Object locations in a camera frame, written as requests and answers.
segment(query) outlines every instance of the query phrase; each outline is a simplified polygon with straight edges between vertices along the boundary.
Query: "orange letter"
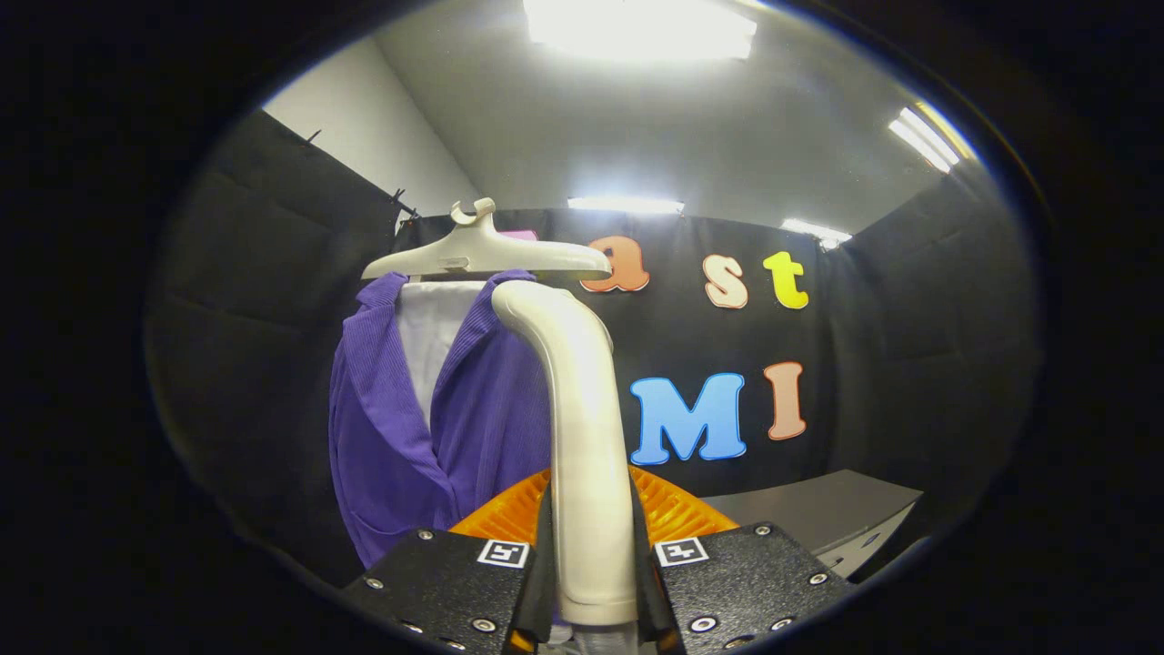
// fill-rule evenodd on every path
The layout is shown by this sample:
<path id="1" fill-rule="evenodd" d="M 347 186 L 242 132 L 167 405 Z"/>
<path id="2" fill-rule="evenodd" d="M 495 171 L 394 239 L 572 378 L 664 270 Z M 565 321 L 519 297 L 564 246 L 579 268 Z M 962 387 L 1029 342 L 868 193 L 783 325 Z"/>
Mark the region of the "orange letter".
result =
<path id="1" fill-rule="evenodd" d="M 703 289 L 711 304 L 728 308 L 740 308 L 747 304 L 747 286 L 739 280 L 744 269 L 734 257 L 708 255 L 703 259 L 703 273 L 709 279 Z"/>
<path id="2" fill-rule="evenodd" d="M 610 259 L 610 277 L 587 279 L 582 287 L 588 291 L 606 292 L 611 289 L 638 291 L 651 280 L 651 273 L 643 270 L 643 248 L 638 241 L 626 236 L 604 236 L 590 243 L 591 248 L 606 252 Z"/>
<path id="3" fill-rule="evenodd" d="M 804 368 L 795 362 L 773 364 L 764 370 L 764 377 L 772 383 L 772 441 L 790 440 L 804 432 L 808 425 L 800 417 L 800 389 L 796 385 Z"/>
<path id="4" fill-rule="evenodd" d="M 772 271 L 772 285 L 776 299 L 788 308 L 803 308 L 808 304 L 808 293 L 796 290 L 796 275 L 804 275 L 804 266 L 793 261 L 786 251 L 779 251 L 764 259 L 764 268 Z"/>

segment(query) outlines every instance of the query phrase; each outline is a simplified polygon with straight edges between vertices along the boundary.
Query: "foam letter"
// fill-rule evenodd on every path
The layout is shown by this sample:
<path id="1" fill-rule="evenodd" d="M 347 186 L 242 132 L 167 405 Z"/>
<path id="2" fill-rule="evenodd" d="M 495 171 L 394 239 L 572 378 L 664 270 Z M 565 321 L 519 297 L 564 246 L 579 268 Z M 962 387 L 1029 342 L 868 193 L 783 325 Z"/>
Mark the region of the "foam letter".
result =
<path id="1" fill-rule="evenodd" d="M 703 384 L 695 407 L 688 410 L 670 380 L 637 380 L 631 385 L 631 393 L 641 405 L 643 426 L 639 450 L 631 454 L 631 462 L 640 467 L 667 462 L 670 454 L 662 448 L 665 435 L 675 455 L 684 462 L 690 460 L 704 433 L 708 439 L 700 449 L 703 460 L 744 455 L 747 447 L 739 439 L 739 391 L 743 387 L 744 377 L 738 373 L 712 376 Z"/>
<path id="2" fill-rule="evenodd" d="M 703 259 L 703 273 L 708 276 L 703 289 L 711 304 L 728 308 L 740 308 L 747 304 L 747 286 L 739 280 L 744 269 L 734 257 L 708 255 Z"/>
<path id="3" fill-rule="evenodd" d="M 796 275 L 804 275 L 804 266 L 793 261 L 787 251 L 779 251 L 764 259 L 764 268 L 772 271 L 772 285 L 776 299 L 788 308 L 803 308 L 808 304 L 808 293 L 796 290 Z"/>
<path id="4" fill-rule="evenodd" d="M 606 252 L 611 273 L 605 279 L 583 280 L 583 289 L 597 292 L 612 289 L 638 291 L 651 280 L 651 273 L 643 270 L 643 248 L 634 238 L 619 235 L 603 236 L 592 241 L 590 247 Z"/>
<path id="5" fill-rule="evenodd" d="M 796 384 L 803 372 L 804 368 L 795 362 L 773 364 L 764 370 L 764 377 L 772 383 L 769 440 L 790 440 L 808 428 L 800 415 L 800 387 Z"/>

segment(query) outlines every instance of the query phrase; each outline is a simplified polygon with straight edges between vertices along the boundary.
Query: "white wall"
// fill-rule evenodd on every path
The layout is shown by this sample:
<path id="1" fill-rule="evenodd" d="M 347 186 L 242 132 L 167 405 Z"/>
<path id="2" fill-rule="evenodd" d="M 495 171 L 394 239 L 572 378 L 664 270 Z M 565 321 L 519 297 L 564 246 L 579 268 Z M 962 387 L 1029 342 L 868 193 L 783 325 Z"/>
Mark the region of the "white wall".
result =
<path id="1" fill-rule="evenodd" d="M 263 109 L 423 215 L 447 213 L 481 197 L 379 47 L 364 38 L 325 59 Z"/>

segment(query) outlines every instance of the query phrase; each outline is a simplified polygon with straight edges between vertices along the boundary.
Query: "letter a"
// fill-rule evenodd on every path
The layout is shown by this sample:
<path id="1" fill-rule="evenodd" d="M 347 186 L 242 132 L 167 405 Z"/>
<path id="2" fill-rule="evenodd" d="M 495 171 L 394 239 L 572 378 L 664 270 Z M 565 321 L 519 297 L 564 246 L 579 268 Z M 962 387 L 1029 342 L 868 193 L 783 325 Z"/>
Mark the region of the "letter a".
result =
<path id="1" fill-rule="evenodd" d="M 582 287 L 588 291 L 599 293 L 620 289 L 623 291 L 638 291 L 651 280 L 651 273 L 643 270 L 643 248 L 634 238 L 626 236 L 603 236 L 590 243 L 591 248 L 606 251 L 610 259 L 611 273 L 605 279 L 585 279 Z"/>

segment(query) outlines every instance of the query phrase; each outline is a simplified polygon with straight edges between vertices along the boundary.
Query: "hanger hook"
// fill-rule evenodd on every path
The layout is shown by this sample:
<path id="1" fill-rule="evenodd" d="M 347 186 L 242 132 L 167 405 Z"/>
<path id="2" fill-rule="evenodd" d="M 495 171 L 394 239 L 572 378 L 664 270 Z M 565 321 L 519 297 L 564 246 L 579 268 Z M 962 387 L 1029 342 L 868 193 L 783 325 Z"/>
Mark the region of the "hanger hook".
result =
<path id="1" fill-rule="evenodd" d="M 453 211 L 449 212 L 449 215 L 453 216 L 453 221 L 457 225 L 473 225 L 478 219 L 497 211 L 497 205 L 494 202 L 492 198 L 481 198 L 480 200 L 473 202 L 473 207 L 477 209 L 477 213 L 464 213 L 461 211 L 461 200 L 457 200 L 453 202 Z"/>

